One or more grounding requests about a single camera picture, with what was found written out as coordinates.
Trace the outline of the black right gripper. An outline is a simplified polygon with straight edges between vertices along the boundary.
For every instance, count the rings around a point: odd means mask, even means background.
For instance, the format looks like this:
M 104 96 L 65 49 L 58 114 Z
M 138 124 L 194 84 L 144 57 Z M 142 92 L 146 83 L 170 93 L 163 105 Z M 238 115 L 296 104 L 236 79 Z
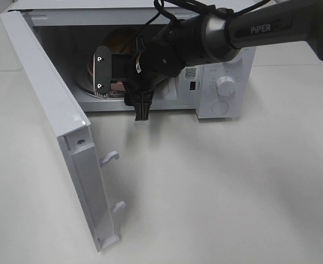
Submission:
M 167 78 L 167 60 L 161 56 L 154 58 L 149 52 L 125 54 L 132 54 L 132 58 L 126 66 L 127 79 L 123 81 L 124 104 L 134 106 L 135 121 L 148 120 L 155 87 Z

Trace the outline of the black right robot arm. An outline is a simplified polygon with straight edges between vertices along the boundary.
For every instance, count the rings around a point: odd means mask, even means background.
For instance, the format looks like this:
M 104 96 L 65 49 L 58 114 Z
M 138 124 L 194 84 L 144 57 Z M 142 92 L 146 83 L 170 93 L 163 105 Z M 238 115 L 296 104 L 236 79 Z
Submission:
M 323 61 L 323 1 L 260 1 L 238 12 L 199 1 L 174 1 L 195 12 L 179 20 L 154 1 L 169 23 L 126 63 L 126 103 L 147 120 L 155 87 L 185 67 L 232 60 L 241 48 L 305 41 Z

